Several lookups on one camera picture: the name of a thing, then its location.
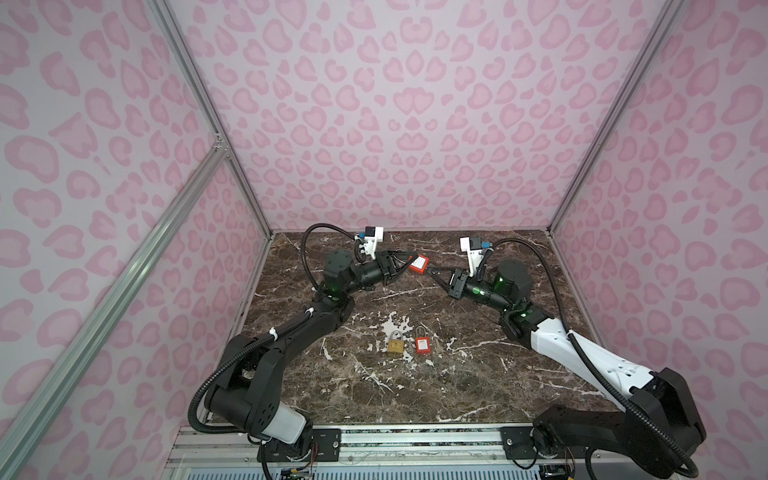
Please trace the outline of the brass padlock silver shackle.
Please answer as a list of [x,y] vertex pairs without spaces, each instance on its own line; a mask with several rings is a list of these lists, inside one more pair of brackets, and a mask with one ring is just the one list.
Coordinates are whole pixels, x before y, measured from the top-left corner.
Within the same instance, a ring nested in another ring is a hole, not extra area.
[[405,350],[402,332],[394,330],[390,333],[387,342],[387,352],[394,355],[402,355]]

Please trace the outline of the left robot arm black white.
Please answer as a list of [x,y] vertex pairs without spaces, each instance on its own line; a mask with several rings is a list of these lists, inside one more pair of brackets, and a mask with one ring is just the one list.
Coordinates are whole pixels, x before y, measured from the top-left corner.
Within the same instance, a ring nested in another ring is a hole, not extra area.
[[417,253],[399,250],[379,251],[363,263],[349,251],[328,254],[323,281],[301,313],[259,337],[238,335],[227,343],[218,366],[193,395],[190,426],[205,434],[242,433],[306,453],[313,425],[281,401],[286,367],[348,320],[354,293],[399,279],[417,259]]

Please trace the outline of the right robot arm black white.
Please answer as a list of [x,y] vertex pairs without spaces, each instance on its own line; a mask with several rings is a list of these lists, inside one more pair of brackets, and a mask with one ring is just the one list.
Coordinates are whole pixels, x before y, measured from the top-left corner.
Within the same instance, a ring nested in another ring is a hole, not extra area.
[[463,268],[432,267],[428,274],[449,297],[497,311],[510,340],[566,367],[615,405],[602,412],[548,407],[532,423],[535,454],[603,450],[628,457],[656,478],[698,476],[693,455],[706,430],[680,374],[631,362],[567,327],[532,300],[532,277],[518,261],[503,261],[490,280]]

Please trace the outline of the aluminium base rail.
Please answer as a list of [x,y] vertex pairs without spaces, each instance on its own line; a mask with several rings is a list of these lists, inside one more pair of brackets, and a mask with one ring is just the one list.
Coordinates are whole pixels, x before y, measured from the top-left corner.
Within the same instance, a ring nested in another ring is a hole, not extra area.
[[183,429],[164,479],[645,479],[622,455],[568,447],[539,457],[527,423],[322,425],[313,454],[267,465],[243,434]]

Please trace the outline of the left corner aluminium post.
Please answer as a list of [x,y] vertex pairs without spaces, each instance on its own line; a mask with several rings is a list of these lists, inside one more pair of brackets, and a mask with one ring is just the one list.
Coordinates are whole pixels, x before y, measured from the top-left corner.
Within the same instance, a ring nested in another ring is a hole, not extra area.
[[226,161],[235,176],[237,185],[246,198],[251,212],[256,218],[261,232],[268,240],[271,240],[274,236],[274,232],[269,226],[263,209],[257,200],[255,191],[247,178],[243,165],[241,164],[240,158],[231,143],[230,136],[227,133],[222,118],[213,102],[212,94],[194,60],[191,48],[188,45],[171,4],[165,0],[149,0],[146,1],[146,4],[151,10],[158,27],[162,31],[162,34],[169,45],[171,54],[174,56],[181,73],[187,81],[191,94],[199,107],[203,118],[208,124],[210,131],[214,135],[216,143],[224,150]]

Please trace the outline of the corner aluminium post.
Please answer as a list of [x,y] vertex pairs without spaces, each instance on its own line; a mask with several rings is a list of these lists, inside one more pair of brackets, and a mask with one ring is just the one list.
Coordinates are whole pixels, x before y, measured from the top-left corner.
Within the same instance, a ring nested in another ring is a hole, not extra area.
[[231,143],[230,136],[227,133],[222,118],[213,102],[212,94],[194,60],[191,48],[188,45],[171,4],[165,0],[149,0],[146,1],[146,4],[151,10],[158,27],[162,31],[162,34],[169,45],[171,54],[174,56],[181,73],[187,81],[191,94],[199,107],[203,118],[208,124],[210,131],[214,135],[216,143],[224,150],[226,161],[235,176],[237,185],[246,198],[251,212],[256,218],[261,232],[268,240],[271,240],[274,236],[274,232],[269,226],[263,209],[257,200],[255,191],[247,178],[243,165],[241,164],[240,158]]
[[611,135],[620,124],[622,116],[629,108],[633,97],[640,89],[644,77],[647,75],[655,59],[660,55],[679,17],[684,13],[687,4],[688,2],[684,0],[667,0],[662,4],[659,15],[650,28],[649,34],[636,55],[634,62],[628,69],[616,97],[597,129],[595,137],[577,168],[563,200],[556,209],[552,222],[547,227],[547,233],[551,238],[564,225],[566,215],[576,202],[577,195],[586,184]]

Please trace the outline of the right corner aluminium post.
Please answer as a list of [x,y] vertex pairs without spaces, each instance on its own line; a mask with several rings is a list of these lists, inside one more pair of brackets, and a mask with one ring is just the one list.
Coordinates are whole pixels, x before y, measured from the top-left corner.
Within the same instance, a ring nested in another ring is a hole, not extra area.
[[660,55],[679,17],[684,13],[687,4],[688,2],[684,0],[667,0],[662,4],[659,15],[650,28],[649,34],[636,55],[634,62],[628,69],[616,97],[597,129],[595,137],[577,168],[563,200],[556,209],[552,222],[547,227],[547,233],[551,238],[564,225],[566,215],[576,202],[577,195],[586,184],[611,135],[620,124],[622,116],[629,108],[633,97],[640,89],[644,77],[647,75],[655,59]]

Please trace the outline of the left diagonal aluminium frame bar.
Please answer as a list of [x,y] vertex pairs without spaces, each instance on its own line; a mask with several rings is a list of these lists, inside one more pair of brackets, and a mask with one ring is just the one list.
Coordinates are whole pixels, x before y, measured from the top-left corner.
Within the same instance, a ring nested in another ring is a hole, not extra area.
[[1,440],[3,479],[18,477],[227,156],[212,147],[20,411]]

